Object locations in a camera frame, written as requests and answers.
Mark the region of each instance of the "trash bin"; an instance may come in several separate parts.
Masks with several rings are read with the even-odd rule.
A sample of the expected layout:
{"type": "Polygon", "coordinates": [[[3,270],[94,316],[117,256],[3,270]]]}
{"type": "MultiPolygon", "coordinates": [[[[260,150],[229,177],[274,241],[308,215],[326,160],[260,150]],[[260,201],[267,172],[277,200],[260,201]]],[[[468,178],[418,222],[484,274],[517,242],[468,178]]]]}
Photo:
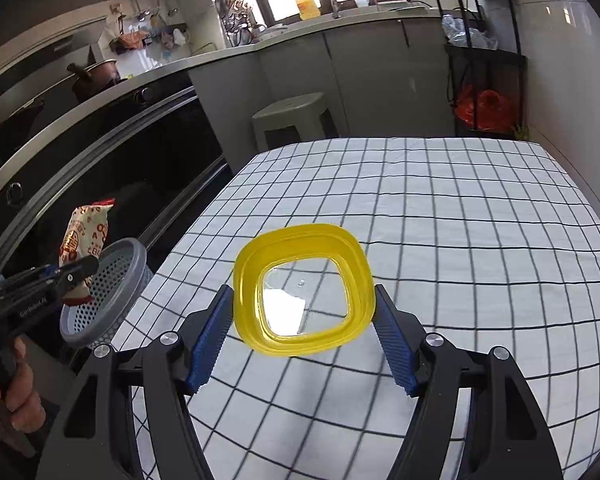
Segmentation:
{"type": "Polygon", "coordinates": [[[93,298],[79,306],[63,306],[60,333],[69,345],[93,349],[110,343],[153,273],[146,266],[146,249],[134,238],[105,248],[89,292],[93,298]]]}

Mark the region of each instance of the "red and white snack bag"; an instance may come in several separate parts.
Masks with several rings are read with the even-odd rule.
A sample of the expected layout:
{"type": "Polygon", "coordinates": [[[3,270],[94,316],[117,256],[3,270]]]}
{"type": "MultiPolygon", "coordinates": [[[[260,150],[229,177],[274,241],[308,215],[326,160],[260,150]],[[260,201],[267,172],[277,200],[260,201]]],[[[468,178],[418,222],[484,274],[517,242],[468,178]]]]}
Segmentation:
{"type": "MultiPolygon", "coordinates": [[[[104,240],[109,231],[107,213],[113,207],[114,199],[82,205],[74,209],[60,245],[58,263],[62,267],[79,260],[88,254],[100,257],[104,240]]],[[[76,306],[89,303],[93,298],[89,294],[91,277],[83,280],[64,295],[64,304],[76,306]]]]}

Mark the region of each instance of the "pot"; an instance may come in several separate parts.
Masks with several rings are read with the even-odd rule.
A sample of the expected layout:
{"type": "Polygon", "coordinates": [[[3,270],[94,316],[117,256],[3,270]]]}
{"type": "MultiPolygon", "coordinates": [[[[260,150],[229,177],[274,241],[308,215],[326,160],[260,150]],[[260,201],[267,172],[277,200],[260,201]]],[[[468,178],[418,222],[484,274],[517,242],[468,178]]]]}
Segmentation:
{"type": "Polygon", "coordinates": [[[78,76],[71,90],[81,103],[120,82],[115,59],[107,59],[87,68],[71,63],[66,69],[78,76]]]}

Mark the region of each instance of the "yellow lid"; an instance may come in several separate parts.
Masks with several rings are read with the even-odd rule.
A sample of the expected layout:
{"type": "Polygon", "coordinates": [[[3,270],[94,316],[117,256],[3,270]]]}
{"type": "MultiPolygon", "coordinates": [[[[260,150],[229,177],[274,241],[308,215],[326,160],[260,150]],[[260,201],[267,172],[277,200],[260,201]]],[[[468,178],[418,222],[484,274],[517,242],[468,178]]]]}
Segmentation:
{"type": "Polygon", "coordinates": [[[234,321],[242,340],[271,356],[299,356],[343,345],[371,322],[376,309],[373,278],[358,241],[342,227],[306,224],[260,235],[246,244],[234,266],[234,321]],[[273,267],[303,260],[332,260],[344,285],[347,315],[337,326],[321,332],[283,336],[267,323],[262,282],[273,267]]]}

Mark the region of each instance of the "table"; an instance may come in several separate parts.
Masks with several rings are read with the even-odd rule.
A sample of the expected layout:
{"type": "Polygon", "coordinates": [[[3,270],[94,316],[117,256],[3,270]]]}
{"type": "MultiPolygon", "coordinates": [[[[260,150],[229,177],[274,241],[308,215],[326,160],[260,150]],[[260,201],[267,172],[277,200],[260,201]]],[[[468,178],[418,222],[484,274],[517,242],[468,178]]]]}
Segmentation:
{"type": "MultiPolygon", "coordinates": [[[[351,138],[261,153],[182,237],[113,346],[144,346],[177,329],[231,284],[245,243],[308,222],[349,230],[374,281],[427,330],[459,348],[509,348],[565,478],[579,477],[600,449],[600,220],[536,144],[351,138]]],[[[319,330],[346,312],[325,260],[276,269],[266,281],[304,301],[282,330],[319,330]]],[[[467,394],[443,479],[458,468],[467,394]]],[[[301,358],[257,354],[232,327],[209,384],[188,400],[217,480],[384,479],[414,404],[392,380],[372,326],[301,358]]],[[[142,468],[155,480],[142,388],[134,413],[142,468]]]]}

